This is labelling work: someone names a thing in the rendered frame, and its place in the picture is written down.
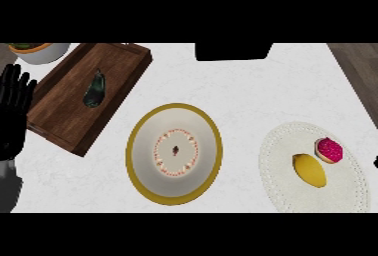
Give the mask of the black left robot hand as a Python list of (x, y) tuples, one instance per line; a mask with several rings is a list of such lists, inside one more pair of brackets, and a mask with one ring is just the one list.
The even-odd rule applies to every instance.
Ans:
[(37, 81), (21, 72), (20, 64), (8, 64), (0, 74), (0, 161), (12, 160), (25, 143), (27, 114)]

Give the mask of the yellow lemon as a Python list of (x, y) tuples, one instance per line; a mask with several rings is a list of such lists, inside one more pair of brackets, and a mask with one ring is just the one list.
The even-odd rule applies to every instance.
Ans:
[(327, 175), (321, 163), (309, 154), (293, 156), (294, 170), (302, 180), (316, 188), (327, 186)]

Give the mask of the white lace round placemat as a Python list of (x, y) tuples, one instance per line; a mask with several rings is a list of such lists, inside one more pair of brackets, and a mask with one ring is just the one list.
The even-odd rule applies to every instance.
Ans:
[[(330, 138), (343, 148), (343, 159), (324, 162), (315, 142)], [(296, 173), (293, 156), (309, 154), (321, 163), (327, 185), (316, 188)], [(265, 189), (279, 212), (368, 212), (370, 187), (356, 158), (341, 140), (319, 126), (305, 122), (279, 125), (268, 134), (259, 158)]]

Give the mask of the white bowl with yellow rim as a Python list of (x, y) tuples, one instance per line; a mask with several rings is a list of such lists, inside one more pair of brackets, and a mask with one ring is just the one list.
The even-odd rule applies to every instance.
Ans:
[(142, 117), (129, 137), (126, 166), (152, 202), (181, 205), (195, 200), (216, 180), (222, 157), (220, 132), (200, 108), (170, 103)]

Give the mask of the pink frosted cupcake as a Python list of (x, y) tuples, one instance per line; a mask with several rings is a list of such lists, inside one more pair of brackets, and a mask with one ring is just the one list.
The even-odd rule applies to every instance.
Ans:
[(315, 153), (318, 157), (330, 164), (336, 164), (343, 160), (343, 147), (328, 137), (316, 140)]

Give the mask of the brown wooden tray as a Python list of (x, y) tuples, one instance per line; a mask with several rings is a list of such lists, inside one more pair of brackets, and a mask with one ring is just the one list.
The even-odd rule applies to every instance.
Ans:
[[(138, 44), (82, 43), (39, 82), (28, 129), (85, 156), (151, 62), (151, 50)], [(98, 72), (105, 97), (87, 107), (85, 94)]]

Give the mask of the white pot with orange rim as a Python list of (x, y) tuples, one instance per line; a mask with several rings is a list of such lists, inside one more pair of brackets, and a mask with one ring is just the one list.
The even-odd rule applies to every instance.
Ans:
[(9, 50), (15, 55), (33, 65), (42, 65), (56, 61), (67, 53), (68, 48), (70, 43), (45, 43), (31, 49), (17, 49), (14, 46), (9, 46)]

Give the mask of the black appliance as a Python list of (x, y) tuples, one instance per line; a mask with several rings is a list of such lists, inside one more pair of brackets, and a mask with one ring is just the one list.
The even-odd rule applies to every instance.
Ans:
[(195, 57), (198, 61), (256, 60), (268, 57), (272, 43), (197, 43)]

